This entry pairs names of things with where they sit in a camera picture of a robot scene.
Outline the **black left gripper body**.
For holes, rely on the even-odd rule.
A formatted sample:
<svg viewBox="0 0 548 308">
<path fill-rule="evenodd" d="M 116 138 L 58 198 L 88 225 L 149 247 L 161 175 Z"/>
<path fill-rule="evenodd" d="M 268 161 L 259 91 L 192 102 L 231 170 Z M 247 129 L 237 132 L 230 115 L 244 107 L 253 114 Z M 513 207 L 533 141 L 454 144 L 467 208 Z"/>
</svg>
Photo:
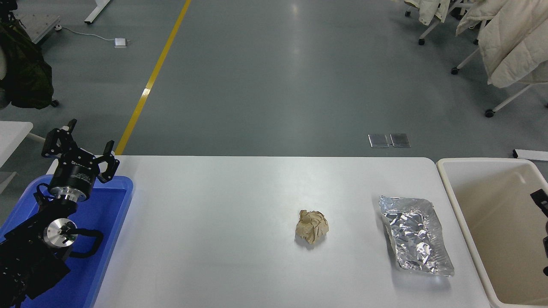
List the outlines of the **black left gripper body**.
<svg viewBox="0 0 548 308">
<path fill-rule="evenodd" d="M 58 188 L 70 187 L 90 194 L 99 173 L 94 159 L 96 156 L 82 149 L 71 149 L 62 154 L 48 185 L 49 193 L 55 194 Z"/>
</svg>

